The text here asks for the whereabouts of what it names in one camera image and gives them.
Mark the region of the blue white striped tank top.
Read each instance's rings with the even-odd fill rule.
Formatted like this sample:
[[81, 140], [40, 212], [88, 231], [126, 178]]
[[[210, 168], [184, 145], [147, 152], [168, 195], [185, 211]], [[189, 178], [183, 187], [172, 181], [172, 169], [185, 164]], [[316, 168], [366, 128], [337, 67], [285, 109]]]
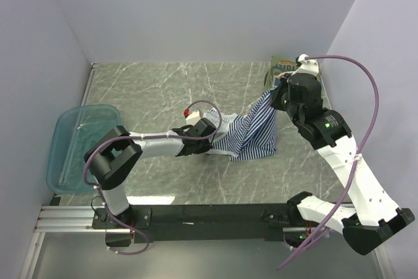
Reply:
[[277, 152], [278, 111], [270, 106], [272, 90], [265, 91], [245, 115], [219, 115], [214, 108], [203, 116], [220, 129], [209, 154], [226, 155], [230, 161], [247, 161], [271, 156]]

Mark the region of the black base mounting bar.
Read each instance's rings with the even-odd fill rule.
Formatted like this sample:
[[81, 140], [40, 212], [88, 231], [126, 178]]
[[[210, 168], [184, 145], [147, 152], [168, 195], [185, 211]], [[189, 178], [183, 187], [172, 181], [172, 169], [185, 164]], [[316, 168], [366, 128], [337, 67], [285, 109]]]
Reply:
[[226, 205], [133, 205], [131, 220], [150, 242], [174, 240], [283, 241], [284, 229], [316, 226], [285, 203]]

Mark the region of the translucent teal laundry basket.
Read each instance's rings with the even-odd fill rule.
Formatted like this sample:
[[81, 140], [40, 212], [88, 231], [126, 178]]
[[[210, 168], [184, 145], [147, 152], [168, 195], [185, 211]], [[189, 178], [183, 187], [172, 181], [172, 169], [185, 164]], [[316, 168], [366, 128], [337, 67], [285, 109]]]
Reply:
[[121, 124], [119, 111], [111, 105], [87, 105], [64, 112], [56, 123], [46, 183], [56, 194], [89, 193], [84, 182], [84, 155], [112, 128]]

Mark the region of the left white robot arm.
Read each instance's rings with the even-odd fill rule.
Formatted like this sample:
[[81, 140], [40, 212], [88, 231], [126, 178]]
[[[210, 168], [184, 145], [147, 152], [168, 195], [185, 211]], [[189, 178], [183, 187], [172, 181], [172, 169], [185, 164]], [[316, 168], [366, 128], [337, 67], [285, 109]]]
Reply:
[[107, 220], [117, 228], [132, 226], [136, 218], [123, 183], [137, 161], [160, 156], [203, 154], [212, 148], [218, 128], [206, 118], [165, 133], [130, 133], [122, 125], [111, 129], [84, 155], [108, 209]]

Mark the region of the aluminium frame rail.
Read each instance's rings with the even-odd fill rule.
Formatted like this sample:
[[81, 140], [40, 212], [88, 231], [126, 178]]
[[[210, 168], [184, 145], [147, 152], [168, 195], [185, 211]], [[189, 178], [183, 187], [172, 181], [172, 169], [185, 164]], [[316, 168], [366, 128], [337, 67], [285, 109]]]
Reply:
[[[313, 200], [288, 207], [304, 221], [315, 222], [319, 225], [330, 213], [333, 206], [332, 203]], [[110, 233], [126, 233], [132, 227], [135, 228], [116, 222], [101, 206], [95, 209], [89, 206], [45, 206], [40, 211], [35, 229], [40, 232], [108, 231]]]

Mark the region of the olive green tank top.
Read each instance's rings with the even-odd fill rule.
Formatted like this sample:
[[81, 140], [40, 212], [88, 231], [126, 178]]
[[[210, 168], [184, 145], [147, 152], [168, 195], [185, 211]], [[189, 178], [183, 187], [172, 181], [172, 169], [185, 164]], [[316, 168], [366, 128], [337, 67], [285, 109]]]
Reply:
[[274, 99], [275, 97], [281, 99], [283, 96], [288, 97], [289, 93], [296, 90], [318, 90], [320, 94], [322, 85], [319, 76], [293, 74], [296, 69], [295, 62], [280, 56], [272, 56], [270, 69], [265, 74], [264, 92], [260, 99]]

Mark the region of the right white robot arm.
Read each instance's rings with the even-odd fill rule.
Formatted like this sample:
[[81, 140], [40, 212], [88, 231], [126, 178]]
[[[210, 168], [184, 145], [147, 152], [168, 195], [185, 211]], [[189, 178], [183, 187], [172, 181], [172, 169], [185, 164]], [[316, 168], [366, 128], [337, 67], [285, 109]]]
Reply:
[[284, 111], [299, 134], [327, 162], [345, 187], [352, 205], [323, 201], [300, 192], [287, 201], [287, 220], [323, 224], [344, 236], [358, 254], [366, 255], [413, 223], [415, 216], [386, 193], [362, 158], [355, 137], [335, 110], [325, 108], [321, 83], [312, 74], [285, 74], [272, 90], [272, 108]]

